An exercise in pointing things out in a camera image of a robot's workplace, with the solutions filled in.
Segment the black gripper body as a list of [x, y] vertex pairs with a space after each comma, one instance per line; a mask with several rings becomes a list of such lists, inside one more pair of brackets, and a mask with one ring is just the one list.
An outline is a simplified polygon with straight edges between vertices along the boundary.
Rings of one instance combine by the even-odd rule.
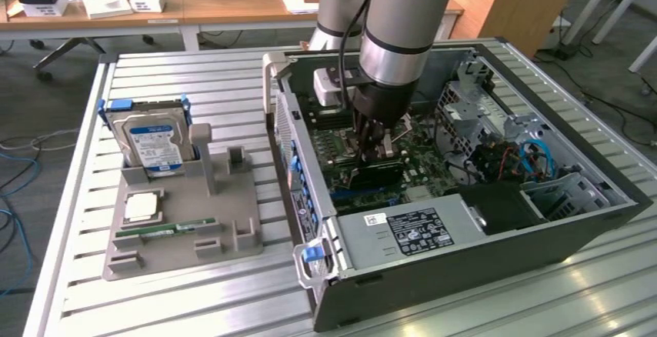
[[418, 83], [414, 80], [404, 85], [388, 85], [365, 78], [352, 81], [357, 88], [352, 98], [353, 126], [361, 128], [370, 121], [393, 128], [406, 114]]

